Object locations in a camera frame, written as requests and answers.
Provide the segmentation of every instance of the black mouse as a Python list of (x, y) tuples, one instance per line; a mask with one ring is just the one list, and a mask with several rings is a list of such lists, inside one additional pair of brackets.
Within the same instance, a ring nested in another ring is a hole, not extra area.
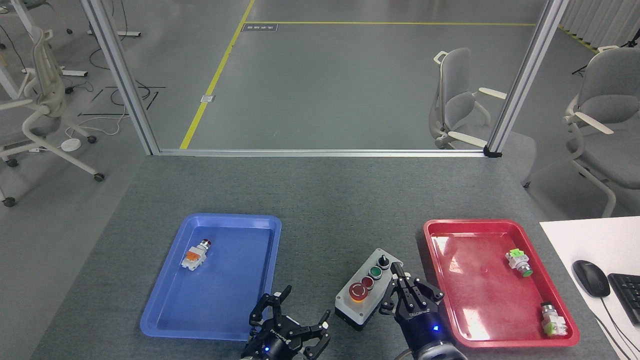
[(605, 297), (611, 293), (607, 276), (593, 263), (578, 260), (573, 263), (573, 272), (589, 295)]

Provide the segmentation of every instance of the plastic tray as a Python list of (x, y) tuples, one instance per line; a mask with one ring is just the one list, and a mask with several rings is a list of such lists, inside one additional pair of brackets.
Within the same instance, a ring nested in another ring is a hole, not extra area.
[[(246, 341), (249, 314), (271, 293), (282, 223), (266, 215), (192, 214), (184, 219), (140, 319), (148, 336)], [(180, 263), (209, 239), (206, 261)]]
[[(569, 347), (580, 333), (531, 245), (510, 220), (432, 220), (424, 234), (456, 339), (466, 347)], [(519, 248), (533, 274), (522, 277), (504, 257)], [(568, 334), (543, 332), (540, 303), (551, 301)]]

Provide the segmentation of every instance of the white desk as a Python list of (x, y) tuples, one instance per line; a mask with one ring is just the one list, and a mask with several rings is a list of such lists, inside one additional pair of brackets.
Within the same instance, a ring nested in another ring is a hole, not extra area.
[[(582, 289), (573, 273), (572, 265), (576, 260), (587, 260), (600, 267), (607, 275), (610, 273), (640, 275), (640, 266), (638, 266), (640, 217), (541, 222), (540, 225), (589, 308), (607, 326), (625, 352), (635, 359), (613, 327), (600, 299), (591, 297)], [(611, 295), (604, 298), (604, 301), (618, 327), (636, 346), (640, 347), (640, 327), (634, 327), (631, 324), (613, 289), (611, 289)], [(620, 359), (626, 359), (613, 342), (611, 346)], [(635, 349), (634, 354), (640, 357)]]

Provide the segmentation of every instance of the control box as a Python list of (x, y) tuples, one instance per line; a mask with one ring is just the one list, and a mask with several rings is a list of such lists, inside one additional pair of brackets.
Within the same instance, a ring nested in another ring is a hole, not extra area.
[(335, 314), (358, 331), (364, 329), (391, 281), (391, 263), (403, 262), (377, 248), (335, 296)]

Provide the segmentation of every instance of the mouse cable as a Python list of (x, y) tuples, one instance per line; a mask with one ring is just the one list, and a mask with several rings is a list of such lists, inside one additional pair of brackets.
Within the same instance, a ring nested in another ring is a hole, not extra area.
[(600, 301), (602, 302), (602, 306), (604, 306), (605, 311), (607, 312), (607, 315), (609, 315), (609, 319), (611, 320), (611, 322), (613, 323), (613, 326), (615, 326), (616, 330), (618, 331), (618, 333), (620, 335), (622, 335), (622, 337), (624, 337), (625, 339), (627, 339), (627, 341), (631, 344), (631, 346), (633, 346), (634, 348), (636, 348), (636, 350), (638, 352), (640, 352), (640, 349), (638, 349), (638, 347), (636, 346), (636, 344), (633, 343), (633, 341), (631, 341), (627, 335), (625, 335), (624, 332), (622, 332), (622, 330), (620, 329), (620, 327), (618, 327), (618, 324), (616, 324), (616, 322), (613, 320), (613, 316), (611, 316), (611, 313), (609, 312), (609, 309), (607, 308), (607, 305), (604, 302), (604, 298), (600, 298)]
[(593, 314), (593, 316), (595, 316), (596, 320), (598, 320), (598, 323), (600, 323), (600, 326), (602, 326), (602, 328), (604, 329), (604, 331), (607, 333), (607, 335), (609, 335), (609, 339), (611, 339), (611, 341), (613, 341), (613, 343), (616, 345), (616, 347), (618, 348), (618, 350), (620, 350), (620, 352), (627, 358), (627, 360), (631, 360), (631, 358), (629, 357), (629, 355), (627, 355), (627, 353), (622, 350), (622, 347), (620, 346), (620, 344), (616, 341), (616, 338), (613, 337), (613, 335), (611, 335), (611, 332), (607, 329), (607, 326), (604, 325), (604, 323), (602, 322), (602, 320), (600, 320), (600, 318), (598, 317), (598, 315), (596, 315), (596, 313), (594, 313), (593, 311), (591, 312)]

